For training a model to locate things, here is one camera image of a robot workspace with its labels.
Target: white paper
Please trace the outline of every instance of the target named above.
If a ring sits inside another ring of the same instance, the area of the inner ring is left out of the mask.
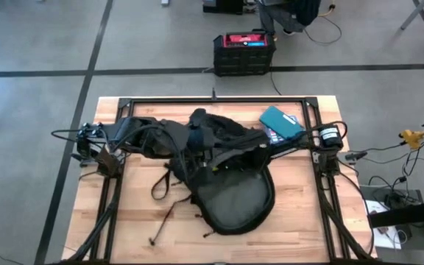
[[[382,213],[387,211],[387,209],[382,206],[385,206],[383,202],[367,200],[366,203],[369,212],[376,211],[378,213]],[[402,247],[400,245],[400,238],[398,237],[397,229],[395,226],[388,228],[389,229],[385,234],[379,232],[377,228],[372,229],[374,231],[374,246],[400,250]]]

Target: portable battery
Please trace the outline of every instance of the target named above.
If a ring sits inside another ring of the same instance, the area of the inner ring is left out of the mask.
[[[276,107],[271,106],[261,114],[259,121],[284,139],[291,139],[303,131],[303,127]]]

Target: yellow device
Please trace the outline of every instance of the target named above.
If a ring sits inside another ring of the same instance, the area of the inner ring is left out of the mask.
[[[409,144],[411,149],[419,149],[421,145],[420,140],[424,138],[424,131],[404,130],[399,136]]]

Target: gray concrete floor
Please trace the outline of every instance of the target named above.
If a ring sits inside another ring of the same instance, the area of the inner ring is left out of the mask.
[[[0,71],[85,70],[105,0],[0,0]],[[329,5],[323,0],[322,10]],[[305,35],[280,35],[275,66],[334,66],[424,63],[424,23],[410,0],[336,0],[329,16],[342,39],[318,46]],[[203,14],[200,1],[115,0],[96,69],[210,67],[212,40],[219,34],[258,27],[257,15]],[[336,30],[318,18],[308,27],[318,40]],[[273,74],[285,95],[336,95],[349,125],[352,149],[389,146],[404,129],[419,130],[424,118],[424,70],[313,71]],[[54,188],[64,143],[50,136],[69,128],[83,76],[0,78],[0,255],[33,264]],[[91,121],[99,96],[274,95],[269,75],[223,77],[164,74],[92,79],[81,121]],[[405,149],[371,154],[385,160]],[[359,182],[373,175],[389,182],[402,162],[360,162]],[[70,165],[47,256],[63,250],[79,169]],[[424,196],[424,161],[409,179]],[[378,249],[385,261],[424,264],[424,252]]]

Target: wooden table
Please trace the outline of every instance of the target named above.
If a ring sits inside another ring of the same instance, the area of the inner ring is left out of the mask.
[[[94,122],[113,123],[118,97],[101,97]],[[341,116],[335,96],[318,96],[322,122],[338,121]],[[303,121],[302,108],[296,103],[213,103],[213,104],[135,104],[135,116],[154,116],[186,123],[197,107],[209,113],[227,116],[247,127],[260,127],[258,117],[275,105],[284,113]],[[346,139],[343,151],[348,150]],[[177,205],[157,240],[153,237],[167,210],[175,200],[189,194],[184,185],[171,187],[163,201],[150,196],[152,185],[165,173],[163,160],[152,160],[141,155],[128,158],[121,201],[117,216],[111,263],[317,263],[328,262],[328,251],[322,227],[314,172],[309,151],[301,150],[274,160],[269,165],[276,189],[275,206],[256,230],[240,236],[213,234],[203,238],[211,229],[202,219],[196,205]],[[83,173],[95,171],[86,168]],[[357,183],[354,172],[342,171]],[[103,179],[91,175],[79,182],[63,258],[68,258],[92,230],[99,204]],[[371,232],[360,194],[343,177],[336,177],[336,188],[344,223],[362,247],[369,249]],[[336,251],[339,243],[332,227]],[[104,246],[100,245],[99,256]]]

